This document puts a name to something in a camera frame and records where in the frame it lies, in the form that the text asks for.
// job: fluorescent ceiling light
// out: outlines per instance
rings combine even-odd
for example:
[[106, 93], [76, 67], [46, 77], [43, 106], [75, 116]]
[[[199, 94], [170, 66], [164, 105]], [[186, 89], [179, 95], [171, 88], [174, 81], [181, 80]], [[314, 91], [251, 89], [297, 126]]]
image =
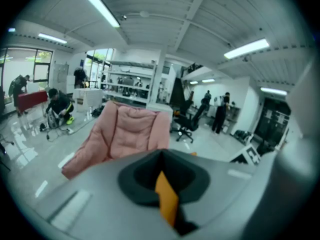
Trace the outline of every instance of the fluorescent ceiling light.
[[271, 89], [271, 88], [265, 88], [261, 87], [261, 91], [265, 93], [270, 93], [270, 94], [278, 94], [278, 95], [283, 95], [286, 96], [288, 93], [285, 90], [277, 90], [277, 89]]
[[0, 61], [4, 61], [5, 59], [6, 60], [9, 60], [9, 59], [13, 59], [14, 57], [6, 57], [6, 58], [0, 58]]
[[43, 34], [43, 33], [40, 33], [39, 34], [39, 37], [41, 38], [46, 38], [46, 39], [50, 39], [50, 40], [53, 40], [53, 41], [56, 41], [56, 42], [59, 42], [59, 43], [63, 43], [63, 44], [66, 44], [67, 41], [65, 40], [62, 40], [60, 38], [57, 38], [57, 37], [54, 37], [54, 36], [51, 36], [51, 35], [48, 35], [48, 34]]
[[211, 83], [214, 82], [214, 79], [206, 79], [206, 80], [202, 80], [202, 83]]
[[251, 53], [251, 52], [254, 52], [257, 50], [261, 50], [261, 49], [267, 48], [267, 47], [269, 47], [269, 44], [268, 44], [267, 40], [264, 38], [264, 39], [260, 39], [258, 41], [248, 43], [248, 44], [241, 46], [237, 49], [234, 49], [232, 51], [229, 51], [229, 52], [225, 53], [224, 56], [227, 59], [232, 59], [234, 57], [238, 57], [243, 54], [248, 54], [248, 53]]
[[116, 18], [109, 11], [107, 6], [101, 0], [88, 0], [101, 14], [105, 19], [111, 24], [114, 28], [119, 28], [120, 24]]

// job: shelf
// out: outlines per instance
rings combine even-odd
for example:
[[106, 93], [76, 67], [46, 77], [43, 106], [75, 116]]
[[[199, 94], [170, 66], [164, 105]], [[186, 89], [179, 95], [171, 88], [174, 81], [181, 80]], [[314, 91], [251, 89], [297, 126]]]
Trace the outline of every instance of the shelf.
[[102, 85], [109, 85], [109, 86], [119, 86], [119, 87], [128, 87], [132, 89], [138, 89], [138, 90], [143, 90], [143, 91], [149, 91], [150, 89], [143, 88], [143, 87], [138, 87], [134, 85], [127, 85], [127, 84], [120, 84], [120, 83], [113, 83], [113, 82], [102, 82]]
[[148, 100], [146, 98], [140, 98], [140, 97], [134, 97], [134, 96], [130, 96], [130, 97], [126, 97], [123, 96], [121, 93], [115, 92], [115, 91], [110, 91], [110, 90], [104, 90], [103, 91], [104, 95], [110, 95], [113, 97], [119, 97], [119, 98], [123, 98], [123, 99], [127, 99], [130, 101], [136, 101], [136, 102], [142, 102], [142, 103], [148, 103]]
[[112, 65], [117, 65], [117, 66], [127, 66], [127, 67], [135, 67], [135, 68], [150, 69], [150, 70], [153, 70], [155, 67], [154, 64], [138, 63], [138, 62], [131, 62], [131, 61], [109, 60], [109, 62]]
[[130, 73], [130, 72], [121, 72], [121, 71], [104, 70], [103, 73], [109, 73], [109, 74], [115, 74], [115, 75], [134, 76], [134, 77], [149, 78], [149, 79], [152, 78], [152, 75], [148, 75], [148, 74], [139, 74], [139, 73]]

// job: yellow object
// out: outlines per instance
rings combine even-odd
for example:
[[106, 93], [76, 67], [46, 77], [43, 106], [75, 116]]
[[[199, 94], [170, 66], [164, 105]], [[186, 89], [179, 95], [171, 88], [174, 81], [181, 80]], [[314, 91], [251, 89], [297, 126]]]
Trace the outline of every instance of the yellow object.
[[163, 171], [160, 172], [155, 184], [155, 192], [159, 195], [160, 212], [166, 221], [175, 226], [179, 205], [179, 197], [171, 187]]
[[71, 116], [71, 117], [69, 118], [69, 120], [66, 121], [66, 124], [67, 124], [67, 125], [71, 125], [74, 120], [75, 120], [75, 118], [74, 118], [73, 116]]

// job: white pillar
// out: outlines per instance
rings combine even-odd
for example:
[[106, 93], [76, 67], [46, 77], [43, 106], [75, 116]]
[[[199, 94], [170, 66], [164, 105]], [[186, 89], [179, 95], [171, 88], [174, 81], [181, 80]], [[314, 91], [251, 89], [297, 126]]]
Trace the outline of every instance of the white pillar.
[[160, 52], [160, 57], [158, 60], [158, 65], [156, 67], [155, 73], [154, 73], [154, 80], [153, 80], [153, 85], [151, 89], [151, 103], [156, 103], [157, 102], [157, 96], [159, 92], [159, 86], [161, 82], [161, 76], [162, 76], [162, 70], [164, 68], [165, 60], [166, 60], [166, 54], [167, 54], [167, 48], [168, 44], [164, 44], [161, 52]]

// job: shoe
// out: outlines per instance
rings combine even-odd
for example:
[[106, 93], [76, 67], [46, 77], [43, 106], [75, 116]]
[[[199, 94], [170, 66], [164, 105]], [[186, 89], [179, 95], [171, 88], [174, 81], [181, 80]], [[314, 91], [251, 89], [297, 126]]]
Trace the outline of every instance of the shoe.
[[69, 120], [66, 121], [66, 124], [67, 124], [67, 125], [71, 125], [74, 120], [75, 120], [75, 118], [74, 118], [73, 116], [71, 116], [71, 117], [69, 118]]

